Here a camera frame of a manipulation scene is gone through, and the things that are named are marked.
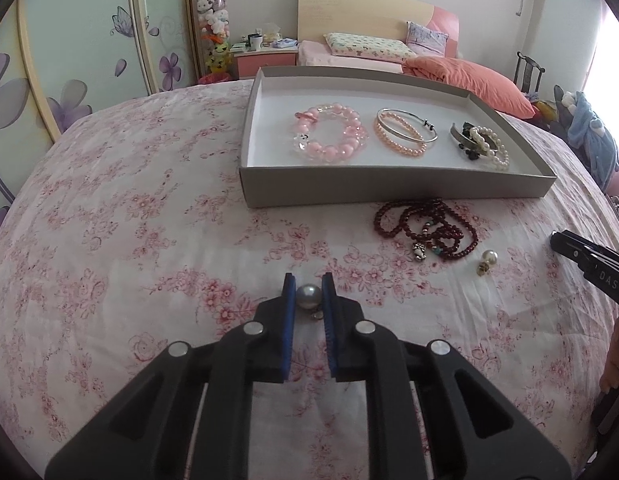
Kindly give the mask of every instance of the white cup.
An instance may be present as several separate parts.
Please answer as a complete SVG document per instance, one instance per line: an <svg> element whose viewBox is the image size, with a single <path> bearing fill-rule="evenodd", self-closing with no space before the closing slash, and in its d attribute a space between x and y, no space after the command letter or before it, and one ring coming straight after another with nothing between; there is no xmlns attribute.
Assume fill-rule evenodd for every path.
<svg viewBox="0 0 619 480"><path fill-rule="evenodd" d="M250 39L250 45L254 50L261 50L263 46L263 36L252 36Z"/></svg>

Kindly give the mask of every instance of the box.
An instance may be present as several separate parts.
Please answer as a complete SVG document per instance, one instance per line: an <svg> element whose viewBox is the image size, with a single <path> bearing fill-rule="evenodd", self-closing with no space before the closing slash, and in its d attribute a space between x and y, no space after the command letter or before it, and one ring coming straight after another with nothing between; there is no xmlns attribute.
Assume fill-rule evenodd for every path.
<svg viewBox="0 0 619 480"><path fill-rule="evenodd" d="M333 102L360 113L368 144L345 163L314 163L294 150L294 114ZM399 108L429 120L438 140L418 158L388 149L372 126L381 108ZM510 155L509 171L493 169L485 157L468 159L449 132L452 123L462 129L464 121L498 134ZM337 136L340 121L321 121L317 132L330 123ZM401 74L314 66L259 70L246 114L239 171L249 207L430 197L531 198L544 196L556 180L523 136L472 92Z"/></svg>

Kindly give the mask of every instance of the triangular cutout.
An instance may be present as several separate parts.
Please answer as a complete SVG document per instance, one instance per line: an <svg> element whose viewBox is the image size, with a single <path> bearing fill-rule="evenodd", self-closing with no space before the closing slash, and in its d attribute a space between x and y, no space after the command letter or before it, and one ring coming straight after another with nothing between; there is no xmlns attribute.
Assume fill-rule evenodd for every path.
<svg viewBox="0 0 619 480"><path fill-rule="evenodd" d="M139 440L147 429L152 408L163 385L163 375L154 375L139 386L110 423L110 430L131 440Z"/></svg>
<svg viewBox="0 0 619 480"><path fill-rule="evenodd" d="M512 428L512 417L467 372L458 371L455 378L478 438Z"/></svg>

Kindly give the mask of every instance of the pink drawer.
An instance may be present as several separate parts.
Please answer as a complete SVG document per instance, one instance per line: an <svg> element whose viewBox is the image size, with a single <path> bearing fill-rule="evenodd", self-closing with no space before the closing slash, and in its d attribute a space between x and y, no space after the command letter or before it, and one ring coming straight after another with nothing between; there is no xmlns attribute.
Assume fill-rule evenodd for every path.
<svg viewBox="0 0 619 480"><path fill-rule="evenodd" d="M237 57L238 76L253 77L262 66L284 66L296 65L296 54L288 52L286 54L253 54L252 56Z"/></svg>

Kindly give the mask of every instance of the human hand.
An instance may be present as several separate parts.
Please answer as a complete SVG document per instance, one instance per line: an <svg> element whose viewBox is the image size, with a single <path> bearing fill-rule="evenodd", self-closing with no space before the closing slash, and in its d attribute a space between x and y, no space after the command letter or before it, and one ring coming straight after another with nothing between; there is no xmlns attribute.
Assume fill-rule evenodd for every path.
<svg viewBox="0 0 619 480"><path fill-rule="evenodd" d="M619 318L614 324L614 332L611 335L605 369L599 381L601 391L608 394L612 388L619 387Z"/></svg>

